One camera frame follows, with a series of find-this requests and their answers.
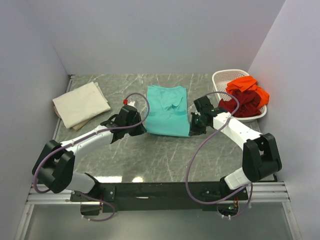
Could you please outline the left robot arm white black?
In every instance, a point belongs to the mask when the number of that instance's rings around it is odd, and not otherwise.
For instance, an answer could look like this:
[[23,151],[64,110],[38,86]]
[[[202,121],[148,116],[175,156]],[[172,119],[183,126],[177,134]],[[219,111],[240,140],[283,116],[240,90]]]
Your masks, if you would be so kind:
[[126,134],[132,137],[144,134],[143,122],[135,107],[124,105],[118,114],[79,137],[63,142],[50,140],[32,169],[35,191],[42,192],[37,186],[40,182],[55,194],[73,190],[82,192],[88,201],[96,200],[100,195],[99,182],[87,173],[76,172],[75,162],[98,147],[113,144]]

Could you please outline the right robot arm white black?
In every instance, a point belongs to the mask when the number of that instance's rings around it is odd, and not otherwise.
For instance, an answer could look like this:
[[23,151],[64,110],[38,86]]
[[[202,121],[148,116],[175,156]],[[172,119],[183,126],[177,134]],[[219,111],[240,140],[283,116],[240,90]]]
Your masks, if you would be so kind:
[[250,182],[258,182],[282,169],[282,162],[275,137],[255,131],[223,107],[214,107],[207,96],[193,101],[196,111],[191,114],[189,134],[202,135],[207,127],[221,130],[242,150],[242,167],[225,176],[219,187],[222,198],[230,200],[237,194],[237,189]]

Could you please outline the teal t shirt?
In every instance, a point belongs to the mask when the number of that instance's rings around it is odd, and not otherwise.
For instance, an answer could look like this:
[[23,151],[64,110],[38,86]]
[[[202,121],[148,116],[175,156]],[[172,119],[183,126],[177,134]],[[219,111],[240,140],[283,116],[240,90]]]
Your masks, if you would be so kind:
[[188,137],[187,88],[183,86],[162,87],[151,85],[147,88],[149,115],[145,121],[148,133],[172,137]]

